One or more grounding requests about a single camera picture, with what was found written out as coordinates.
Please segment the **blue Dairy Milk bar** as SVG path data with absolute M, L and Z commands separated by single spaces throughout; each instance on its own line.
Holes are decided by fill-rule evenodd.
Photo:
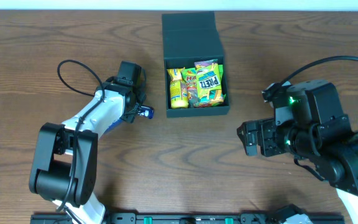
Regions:
M 154 109 L 148 106 L 141 106 L 137 112 L 139 116 L 152 119 L 154 117 Z

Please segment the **small yellow snack packet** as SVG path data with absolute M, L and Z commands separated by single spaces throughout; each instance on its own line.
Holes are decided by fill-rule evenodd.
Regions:
M 184 67 L 183 68 L 169 68 L 167 69 L 167 73 L 170 76 L 170 79 L 172 82 L 177 81 L 177 80 L 182 80 L 182 71 L 184 71 Z

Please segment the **yellow sour candy canister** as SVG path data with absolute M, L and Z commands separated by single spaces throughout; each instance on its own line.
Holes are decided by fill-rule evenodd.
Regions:
M 170 83 L 170 104 L 172 109 L 188 107 L 188 92 L 183 80 L 174 80 Z

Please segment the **green Haribo gummy bag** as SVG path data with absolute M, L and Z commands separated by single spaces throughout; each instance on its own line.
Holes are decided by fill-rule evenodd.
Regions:
M 196 68 L 185 68 L 181 75 L 186 83 L 190 108 L 214 107 L 224 102 L 226 94 L 223 93 L 222 89 L 204 89 L 201 90 L 201 96 L 198 96 L 198 88 L 201 85 L 196 79 Z

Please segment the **black gift box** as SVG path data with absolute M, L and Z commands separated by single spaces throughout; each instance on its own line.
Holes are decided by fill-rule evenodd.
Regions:
M 225 65 L 224 48 L 213 11 L 162 14 L 162 40 L 164 69 L 193 68 L 195 62 L 211 59 Z M 223 75 L 222 91 L 226 97 L 218 106 L 173 109 L 170 104 L 170 77 L 165 73 L 167 117 L 225 115 L 230 109 L 226 75 Z

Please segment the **green Pretz snack box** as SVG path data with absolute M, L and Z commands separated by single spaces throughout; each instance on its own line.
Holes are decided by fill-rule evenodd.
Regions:
M 198 103 L 218 105 L 224 101 L 218 59 L 195 62 Z

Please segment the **blue Eclipse mints tin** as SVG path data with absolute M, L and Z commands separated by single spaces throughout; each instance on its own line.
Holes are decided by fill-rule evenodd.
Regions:
M 107 134 L 108 132 L 112 131 L 114 128 L 116 128 L 117 126 L 119 126 L 122 123 L 121 119 L 117 119 L 115 122 L 113 122 L 108 128 L 107 130 L 105 130 L 104 134 Z

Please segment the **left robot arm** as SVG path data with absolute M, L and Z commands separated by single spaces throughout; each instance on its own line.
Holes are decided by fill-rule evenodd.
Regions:
M 145 70 L 123 61 L 116 76 L 98 80 L 92 100 L 61 124 L 45 123 L 39 131 L 29 177 L 29 190 L 57 206 L 55 213 L 33 214 L 31 223 L 118 223 L 93 190 L 98 142 L 120 122 L 151 118 L 144 106 Z

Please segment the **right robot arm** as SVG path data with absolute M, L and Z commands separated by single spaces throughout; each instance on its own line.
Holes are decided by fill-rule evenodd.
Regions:
M 343 112 L 336 87 L 326 80 L 271 84 L 262 93 L 272 118 L 246 121 L 237 129 L 248 156 L 289 153 L 309 160 L 305 169 L 336 189 L 352 221 L 358 223 L 358 131 Z

